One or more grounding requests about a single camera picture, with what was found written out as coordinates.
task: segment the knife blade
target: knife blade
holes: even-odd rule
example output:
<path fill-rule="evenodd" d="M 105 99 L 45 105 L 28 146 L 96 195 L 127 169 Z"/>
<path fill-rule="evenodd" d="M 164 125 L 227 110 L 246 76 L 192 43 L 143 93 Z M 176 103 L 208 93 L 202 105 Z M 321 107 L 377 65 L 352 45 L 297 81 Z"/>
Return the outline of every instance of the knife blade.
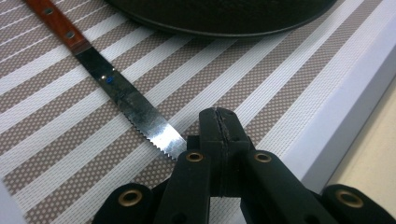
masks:
<path fill-rule="evenodd" d="M 50 0 L 26 0 L 33 12 L 55 33 L 154 146 L 176 159 L 186 150 L 186 141 L 161 113 L 108 62 Z"/>

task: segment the woven fabric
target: woven fabric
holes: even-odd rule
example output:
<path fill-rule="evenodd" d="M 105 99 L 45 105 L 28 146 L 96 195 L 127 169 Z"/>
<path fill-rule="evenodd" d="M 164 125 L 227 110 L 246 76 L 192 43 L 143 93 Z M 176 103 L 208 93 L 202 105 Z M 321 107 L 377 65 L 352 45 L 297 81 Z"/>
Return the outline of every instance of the woven fabric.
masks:
<path fill-rule="evenodd" d="M 149 29 L 103 1 L 56 5 L 183 137 L 198 134 L 201 110 L 220 106 L 279 157 L 396 16 L 391 0 L 339 0 L 288 33 L 207 40 Z M 154 187 L 171 174 L 175 162 L 22 1 L 0 8 L 0 177 L 27 222 L 89 222 L 115 188 Z M 238 207 L 213 199 L 210 222 L 227 223 Z"/>

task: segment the gray stripe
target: gray stripe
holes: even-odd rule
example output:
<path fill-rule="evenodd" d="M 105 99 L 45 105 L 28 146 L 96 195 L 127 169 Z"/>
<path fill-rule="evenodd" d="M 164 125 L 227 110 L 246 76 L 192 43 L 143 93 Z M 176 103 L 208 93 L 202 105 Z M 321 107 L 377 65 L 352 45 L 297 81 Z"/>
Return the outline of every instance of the gray stripe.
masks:
<path fill-rule="evenodd" d="M 4 154 L 12 149 L 25 137 L 39 130 L 48 122 L 57 118 L 65 110 L 94 91 L 97 86 L 89 78 L 57 97 L 55 100 L 37 110 L 34 114 L 16 124 L 0 135 L 0 152 Z"/>
<path fill-rule="evenodd" d="M 111 32 L 119 32 L 120 30 L 114 29 Z M 152 41 L 151 48 L 144 49 L 141 45 L 137 45 L 129 50 L 129 52 L 138 51 L 136 55 L 144 56 L 151 51 L 152 48 L 155 48 L 158 45 L 161 45 L 166 38 L 161 38 L 163 35 L 153 35 L 148 37 L 145 42 L 150 42 L 151 38 L 154 39 Z M 102 46 L 102 40 L 104 40 L 105 45 L 106 36 L 101 36 L 96 41 L 94 41 L 94 45 L 98 48 Z M 128 56 L 122 54 L 120 57 L 121 61 L 127 61 Z M 72 70 L 78 66 L 78 62 L 72 59 L 72 56 L 61 60 L 50 68 L 46 69 L 42 73 L 37 76 L 31 78 L 28 82 L 22 83 L 19 87 L 14 88 L 13 90 L 5 93 L 0 96 L 0 101 L 4 102 L 1 105 L 0 110 L 6 111 L 11 108 L 21 100 L 24 100 L 26 97 L 34 94 L 36 91 L 45 87 L 51 81 L 58 78 L 59 75 L 65 74 L 68 71 Z M 7 150 L 10 150 L 13 146 L 16 146 L 20 141 L 22 141 L 26 136 L 36 132 L 38 129 L 43 127 L 45 124 L 50 122 L 53 118 L 58 117 L 62 114 L 66 109 L 68 109 L 73 104 L 80 101 L 83 97 L 87 96 L 89 93 L 94 91 L 97 88 L 96 84 L 90 77 L 84 79 L 79 84 L 77 84 L 72 89 L 63 93 L 61 96 L 58 96 L 55 100 L 43 106 L 39 110 L 37 110 L 34 114 L 30 115 L 28 118 L 24 119 L 22 122 L 18 123 L 14 127 L 8 129 L 6 132 L 0 134 L 0 142 L 3 144 L 0 145 L 0 154 L 5 153 Z"/>
<path fill-rule="evenodd" d="M 29 10 L 27 7 L 21 7 L 23 10 Z M 30 16 L 26 16 L 27 18 L 23 19 L 22 21 L 12 21 L 15 22 L 11 24 L 11 22 L 8 24 L 8 27 L 3 28 L 1 30 L 1 36 L 0 36 L 0 43 L 4 44 L 4 42 L 8 41 L 11 38 L 15 38 L 17 35 L 21 35 L 24 32 L 27 32 L 28 30 L 31 30 L 34 27 L 37 26 L 44 26 L 44 24 L 30 12 Z"/>
<path fill-rule="evenodd" d="M 0 46 L 1 58 L 0 61 L 10 57 L 11 55 L 32 46 L 38 41 L 42 41 L 51 35 L 50 30 L 45 26 L 39 26 L 28 34 L 21 35 L 18 38 Z"/>
<path fill-rule="evenodd" d="M 158 109 L 167 119 L 170 119 L 178 110 L 194 98 L 194 96 L 201 92 L 207 85 L 213 82 L 213 80 L 242 57 L 249 49 L 256 45 L 257 42 L 259 42 L 259 40 L 239 41 L 233 44 L 211 64 L 205 67 L 180 89 L 162 102 L 158 106 Z M 195 124 L 192 126 L 196 128 L 196 132 L 194 134 L 198 134 L 198 125 Z M 168 168 L 173 167 L 174 161 L 171 161 L 166 156 L 161 155 L 152 161 L 141 173 L 139 173 L 134 178 L 134 181 L 151 187 L 158 185 L 172 172 L 172 170 L 163 169 L 162 166 L 164 164 L 166 164 Z"/>
<path fill-rule="evenodd" d="M 53 191 L 50 196 L 32 208 L 26 214 L 26 220 L 29 223 L 50 223 L 143 141 L 145 139 L 140 137 L 134 128 L 131 128 Z"/>
<path fill-rule="evenodd" d="M 68 56 L 60 60 L 55 65 L 1 95 L 0 101 L 3 103 L 0 106 L 0 113 L 7 111 L 12 106 L 33 95 L 35 92 L 49 85 L 52 81 L 78 66 L 78 62 L 72 58 L 73 56 Z"/>
<path fill-rule="evenodd" d="M 18 55 L 8 58 L 7 60 L 0 63 L 0 67 L 2 69 L 0 77 L 5 77 L 9 73 L 17 70 L 18 68 L 33 61 L 34 59 L 40 57 L 48 51 L 55 49 L 58 46 L 59 40 L 57 40 L 55 37 L 50 37 L 44 41 L 33 45 L 29 49 L 18 53 Z"/>
<path fill-rule="evenodd" d="M 99 51 L 102 51 L 112 44 L 116 43 L 126 35 L 130 34 L 135 29 L 139 28 L 139 25 L 124 22 L 123 24 L 117 26 L 116 28 L 112 29 L 111 31 L 105 33 L 104 35 L 100 36 L 99 38 L 93 40 L 91 44 Z"/>
<path fill-rule="evenodd" d="M 249 123 L 246 130 L 255 145 L 264 138 L 380 2 L 380 0 L 363 2 Z"/>
<path fill-rule="evenodd" d="M 195 49 L 196 51 L 195 53 L 197 53 L 200 50 L 202 50 L 207 44 L 208 41 L 205 41 L 204 44 L 199 44 L 199 41 L 197 42 L 192 40 L 182 49 L 175 52 L 174 58 L 175 60 L 178 61 L 176 67 L 180 66 L 180 63 L 183 63 L 183 61 L 187 61 L 190 57 L 193 56 L 193 54 L 192 55 L 190 54 L 190 52 L 192 51 L 191 48 Z M 166 66 L 169 66 L 169 64 L 160 63 L 154 69 L 161 71 L 165 69 Z M 94 160 L 90 161 L 87 165 L 85 165 L 84 168 L 81 169 L 77 174 L 73 175 L 73 177 L 68 179 L 58 189 L 52 192 L 49 197 L 47 197 L 45 200 L 43 200 L 37 206 L 31 209 L 26 215 L 27 219 L 32 222 L 36 221 L 37 223 L 50 222 L 52 219 L 56 217 L 56 215 L 47 215 L 47 218 L 44 218 L 45 217 L 44 215 L 49 212 L 47 210 L 48 208 L 46 207 L 48 206 L 48 204 L 59 202 L 59 197 L 61 196 L 66 197 L 66 199 L 65 198 L 62 199 L 62 204 L 59 206 L 59 208 L 55 208 L 58 209 L 56 211 L 57 213 L 58 212 L 62 213 L 62 211 L 64 211 L 64 209 L 67 208 L 67 206 L 70 206 L 76 198 L 78 198 L 86 190 L 92 187 L 97 180 L 101 179 L 109 170 L 111 170 L 112 167 L 117 165 L 118 162 L 124 159 L 132 151 L 133 148 L 139 146 L 141 143 L 143 143 L 143 141 L 145 141 L 145 138 L 142 137 L 134 129 L 131 129 L 130 131 L 125 133 L 121 138 L 119 138 L 116 142 L 112 144 L 112 146 L 117 145 L 118 147 L 117 149 L 106 148 L 104 151 L 102 151 L 97 157 L 95 157 Z M 129 153 L 119 153 L 119 150 L 129 151 Z M 109 155 L 117 156 L 118 159 L 113 162 L 108 162 Z M 97 167 L 100 167 L 100 165 L 98 164 L 107 163 L 107 162 L 109 166 L 111 166 L 111 168 L 107 169 L 106 172 L 98 174 L 96 170 Z M 166 173 L 169 173 L 172 170 L 173 162 L 164 161 L 162 166 L 165 167 L 165 169 L 167 169 Z M 85 183 L 83 188 L 78 187 L 78 189 L 81 189 L 80 194 L 71 193 L 71 194 L 63 195 L 65 189 L 74 189 L 77 183 Z"/>
<path fill-rule="evenodd" d="M 0 8 L 2 12 L 9 11 L 6 14 L 0 16 L 0 28 L 11 24 L 14 21 L 20 20 L 29 14 L 32 14 L 32 11 L 29 10 L 27 7 L 17 7 L 21 5 L 21 2 L 18 1 L 6 1 L 5 3 L 0 4 Z"/>
<path fill-rule="evenodd" d="M 56 0 L 56 1 L 52 1 L 57 8 L 59 8 L 62 13 L 66 14 L 67 11 L 73 9 L 74 7 L 81 7 L 84 4 L 90 3 L 92 2 L 92 0 L 68 0 L 68 1 L 64 1 L 64 0 Z"/>
<path fill-rule="evenodd" d="M 104 1 L 92 1 L 93 3 L 104 3 Z M 67 13 L 67 17 L 71 21 L 75 21 L 74 24 L 77 26 L 77 28 L 81 30 L 88 30 L 92 26 L 90 24 L 96 24 L 99 23 L 100 21 L 105 20 L 106 18 L 114 15 L 116 13 L 116 10 L 113 7 L 110 7 L 108 5 L 98 5 L 95 6 L 94 8 L 90 7 L 91 4 L 84 5 L 83 7 L 79 7 L 76 10 L 73 10 L 73 13 Z M 96 9 L 99 9 L 92 14 L 90 14 L 87 18 L 84 18 L 81 21 L 76 21 L 80 18 L 86 17 L 89 12 L 94 11 Z"/>
<path fill-rule="evenodd" d="M 127 21 L 125 25 L 134 25 L 133 22 Z M 142 42 L 135 45 L 132 49 L 125 51 L 120 57 L 113 60 L 113 66 L 117 67 L 119 71 L 123 71 L 128 68 L 131 64 L 135 63 L 137 60 L 152 52 L 154 49 L 159 47 L 162 43 L 172 37 L 169 34 L 163 32 L 156 32 L 149 38 L 144 39 Z"/>
<path fill-rule="evenodd" d="M 78 27 L 79 27 L 80 31 L 83 32 L 86 29 L 81 29 L 81 27 L 90 28 L 90 27 L 94 26 L 97 22 L 99 22 L 100 20 L 105 20 L 106 18 L 110 17 L 113 14 L 114 14 L 114 12 L 112 11 L 112 9 L 110 9 L 109 7 L 105 7 L 105 8 L 102 8 L 101 10 L 99 10 L 98 12 L 91 14 L 87 18 L 84 18 L 77 24 L 79 24 Z M 35 21 L 36 25 L 42 24 L 42 22 L 40 22 L 38 19 L 34 19 L 32 21 Z M 2 74 L 0 76 L 1 77 L 6 76 L 8 73 L 11 73 L 14 70 L 22 67 L 23 65 L 31 62 L 32 60 L 38 58 L 39 56 L 47 53 L 51 49 L 58 47 L 60 45 L 60 43 L 61 42 L 57 39 L 57 37 L 52 35 L 52 36 L 48 37 L 47 39 L 33 45 L 29 49 L 26 49 L 26 50 L 18 53 L 18 55 L 10 57 L 6 61 L 0 63 L 0 67 L 2 67 Z"/>
<path fill-rule="evenodd" d="M 117 154 L 117 153 L 109 153 L 109 155 L 107 155 L 107 156 L 113 156 L 113 154 Z M 93 165 L 92 166 L 92 169 L 93 169 L 93 171 L 92 172 L 98 172 L 97 170 L 95 170 L 95 169 L 97 169 L 97 167 L 101 167 L 102 166 L 102 163 L 98 163 L 98 164 L 95 164 L 95 165 Z M 85 187 L 85 186 L 81 186 L 81 188 L 79 188 L 79 186 L 78 187 L 76 187 L 76 186 L 73 186 L 73 185 L 76 185 L 76 184 L 83 184 L 84 182 L 83 182 L 83 180 L 79 180 L 78 182 L 69 182 L 69 184 L 68 184 L 68 186 L 69 186 L 69 188 L 70 189 L 72 189 L 72 190 L 79 190 L 79 189 L 83 189 L 82 191 L 83 192 L 85 192 L 88 188 L 90 188 L 90 187 Z M 67 190 L 67 188 L 64 188 L 64 189 L 61 189 L 61 188 L 59 188 L 59 190 L 56 190 L 56 191 L 54 191 L 48 198 L 46 198 L 46 200 L 44 200 L 43 202 L 41 202 L 37 207 L 35 207 L 34 209 L 32 209 L 31 211 L 29 211 L 29 213 L 28 213 L 28 217 L 29 218 L 33 218 L 33 217 L 37 217 L 37 218 L 39 218 L 39 216 L 40 215 L 42 215 L 42 216 L 45 216 L 45 215 L 47 215 L 47 214 L 56 214 L 56 213 L 59 213 L 59 212 L 62 212 L 62 211 L 64 211 L 64 209 L 67 207 L 67 206 L 69 206 L 72 202 L 73 202 L 73 199 L 76 199 L 78 196 L 75 196 L 75 195 L 72 195 L 72 196 L 70 196 L 70 197 L 68 197 L 67 195 L 65 196 L 65 195 L 62 195 L 62 194 L 60 194 L 60 192 L 66 192 L 66 190 Z M 55 212 L 53 211 L 53 210 L 48 210 L 47 208 L 45 208 L 45 205 L 46 204 L 49 204 L 49 207 L 51 207 L 52 209 L 55 207 L 57 207 L 58 206 L 58 202 L 59 201 L 65 201 L 65 203 L 63 203 L 63 204 L 60 204 L 59 205 L 59 207 L 62 207 L 61 209 L 59 209 L 59 210 L 62 210 L 62 211 L 59 211 L 59 210 L 56 210 Z M 42 211 L 42 212 L 40 212 L 40 213 L 38 213 L 38 212 L 35 212 L 35 215 L 33 215 L 33 214 L 31 214 L 31 212 L 33 212 L 33 210 L 35 210 L 35 209 L 38 209 L 38 210 L 40 210 L 40 211 Z"/>
<path fill-rule="evenodd" d="M 19 7 L 20 5 L 23 5 L 22 1 L 2 1 L 0 3 L 0 8 L 1 8 L 1 13 L 4 13 L 6 11 L 9 11 L 13 8 Z"/>
<path fill-rule="evenodd" d="M 73 8 L 73 10 L 70 10 L 71 8 L 68 8 L 68 9 L 64 8 L 65 4 L 67 4 L 71 8 Z M 105 1 L 92 1 L 92 0 L 91 1 L 75 1 L 75 3 L 73 3 L 73 1 L 63 1 L 62 3 L 59 4 L 59 8 L 67 16 L 67 18 L 70 21 L 77 21 L 79 18 L 82 18 L 82 17 L 86 16 L 87 14 L 89 14 L 90 12 L 95 11 L 96 9 L 104 7 L 104 6 L 106 6 L 111 11 L 113 11 L 113 13 L 115 12 L 115 9 L 111 6 L 109 6 Z"/>
<path fill-rule="evenodd" d="M 131 33 L 137 26 L 132 26 L 128 22 L 118 26 L 112 31 L 108 32 L 106 35 L 100 36 L 96 40 L 92 41 L 92 44 L 97 47 L 97 49 L 105 49 L 109 47 L 114 42 L 123 38 L 125 35 Z M 4 112 L 10 109 L 12 106 L 16 105 L 20 101 L 26 99 L 28 96 L 34 94 L 45 86 L 49 85 L 52 81 L 59 78 L 63 74 L 66 74 L 70 70 L 78 66 L 79 63 L 73 58 L 73 56 L 68 56 L 63 60 L 60 60 L 55 65 L 47 68 L 40 74 L 30 78 L 28 81 L 23 82 L 21 85 L 6 92 L 0 96 L 0 101 L 5 102 L 0 107 L 0 112 Z"/>
<path fill-rule="evenodd" d="M 316 21 L 311 22 L 310 24 L 294 31 L 292 34 L 287 36 L 285 40 L 283 40 L 276 48 L 271 51 L 256 67 L 254 67 L 248 74 L 246 74 L 234 87 L 232 87 L 224 96 L 222 96 L 214 106 L 222 106 L 231 110 L 235 110 L 259 85 L 262 83 L 303 41 L 332 13 L 332 11 L 327 12 L 325 15 L 317 19 Z M 194 82 L 195 85 L 203 85 L 199 91 L 201 91 L 205 86 L 209 83 L 202 82 L 201 79 L 197 79 Z M 168 99 L 161 103 L 158 108 L 165 115 L 167 119 L 170 119 L 175 114 L 175 110 L 178 111 L 184 104 L 189 102 L 196 94 L 196 91 L 191 90 L 191 86 L 186 84 L 173 95 L 168 97 Z M 177 105 L 175 108 L 173 105 L 173 101 L 168 101 L 169 99 L 178 99 Z M 198 121 L 195 121 L 190 128 L 183 133 L 184 137 L 187 135 L 198 134 L 199 125 Z M 139 173 L 134 180 L 136 182 L 147 184 L 150 181 L 155 184 L 161 183 L 163 181 L 161 178 L 153 178 L 151 176 L 152 170 L 161 170 L 159 169 L 160 165 L 163 163 L 163 160 L 167 160 L 165 157 L 160 156 L 156 158 L 151 164 L 149 164 L 141 173 Z M 161 177 L 169 176 L 170 173 L 163 173 Z"/>
<path fill-rule="evenodd" d="M 183 63 L 204 49 L 210 42 L 209 40 L 193 39 L 183 48 L 163 60 L 158 66 L 149 70 L 145 75 L 134 82 L 134 85 L 140 92 L 143 94 L 146 93 L 161 80 L 178 69 Z"/>
<path fill-rule="evenodd" d="M 28 161 L 4 177 L 4 182 L 11 194 L 15 194 L 26 185 L 38 178 L 47 169 L 61 160 L 80 145 L 88 137 L 94 134 L 100 127 L 114 119 L 120 112 L 108 101 L 99 107 L 87 118 L 79 122 L 62 136 L 44 147 Z"/>

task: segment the black pan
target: black pan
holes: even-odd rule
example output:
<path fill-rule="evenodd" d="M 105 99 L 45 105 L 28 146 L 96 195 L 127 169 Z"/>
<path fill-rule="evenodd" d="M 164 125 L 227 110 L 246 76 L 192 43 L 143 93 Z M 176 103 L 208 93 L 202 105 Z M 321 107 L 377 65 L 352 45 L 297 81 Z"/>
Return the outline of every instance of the black pan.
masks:
<path fill-rule="evenodd" d="M 106 0 L 135 21 L 171 33 L 260 37 L 302 26 L 336 0 Z"/>

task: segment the blue mark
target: blue mark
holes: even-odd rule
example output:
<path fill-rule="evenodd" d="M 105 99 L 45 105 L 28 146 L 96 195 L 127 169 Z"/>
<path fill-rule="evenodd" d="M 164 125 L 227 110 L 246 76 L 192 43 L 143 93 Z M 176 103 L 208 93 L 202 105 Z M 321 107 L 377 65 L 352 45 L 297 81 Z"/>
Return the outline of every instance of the blue mark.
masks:
<path fill-rule="evenodd" d="M 112 82 L 112 81 L 113 81 L 113 79 L 114 79 L 114 77 L 108 77 L 108 78 L 106 78 L 106 83 L 110 83 L 110 82 Z"/>

